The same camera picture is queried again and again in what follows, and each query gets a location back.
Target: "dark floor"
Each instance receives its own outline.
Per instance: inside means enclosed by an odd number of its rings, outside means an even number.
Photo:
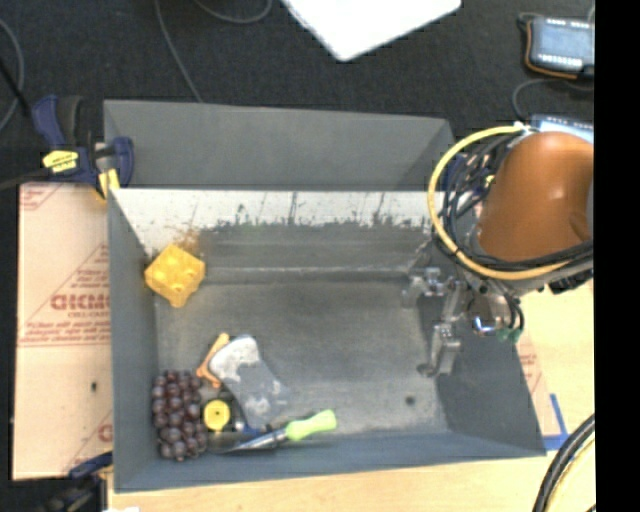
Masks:
[[[539,76],[522,63],[521,11],[585,18],[591,0],[463,2],[454,15],[352,62],[333,59],[275,2],[261,22],[239,26],[203,15],[187,0],[160,0],[166,27],[205,102],[434,116],[459,138],[516,119],[510,96]],[[233,12],[235,0],[208,5]],[[243,0],[244,14],[262,0]],[[388,2],[393,9],[393,2]],[[28,102],[49,94],[85,98],[87,124],[102,131],[105,98],[195,101],[163,39],[154,0],[0,0],[0,21],[15,34]],[[11,40],[0,58],[14,73]],[[0,79],[0,116],[14,95]],[[594,121],[593,93],[562,84],[525,89],[526,112]],[[18,109],[0,131],[0,181],[39,166],[43,142]],[[0,192],[0,510],[27,510],[51,488],[10,480],[10,416],[16,295],[16,193]]]

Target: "clamp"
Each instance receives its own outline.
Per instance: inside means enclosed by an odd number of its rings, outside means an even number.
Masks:
[[[34,127],[49,146],[43,164],[49,180],[88,183],[106,197],[109,188],[131,181],[133,142],[129,137],[115,137],[99,150],[78,144],[75,132],[81,101],[80,96],[58,98],[51,94],[32,107]],[[103,157],[114,158],[114,165],[106,170],[98,168],[96,160]]]

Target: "cardboard sheet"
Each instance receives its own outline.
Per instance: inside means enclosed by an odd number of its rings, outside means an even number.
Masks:
[[[89,187],[20,190],[13,478],[111,449],[106,205]]]

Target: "orange object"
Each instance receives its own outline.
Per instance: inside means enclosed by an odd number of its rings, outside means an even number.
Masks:
[[[180,308],[200,286],[204,273],[203,261],[169,244],[145,269],[144,277],[149,288]]]
[[[201,379],[205,379],[211,382],[211,385],[214,388],[220,388],[222,386],[222,382],[220,382],[218,378],[213,373],[211,373],[211,371],[209,371],[209,361],[211,361],[211,358],[215,355],[215,353],[218,352],[218,350],[224,347],[227,343],[229,343],[229,341],[231,341],[231,338],[226,332],[220,334],[220,336],[218,336],[216,341],[209,349],[207,357],[205,357],[202,364],[198,366],[198,368],[196,368],[196,375]]]
[[[507,155],[476,229],[489,255],[538,258],[591,238],[587,201],[593,144],[563,132],[529,135]]]

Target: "electronic device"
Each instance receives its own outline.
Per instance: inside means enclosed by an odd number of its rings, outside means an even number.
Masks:
[[[526,33],[530,69],[562,78],[595,76],[595,23],[534,16]]]

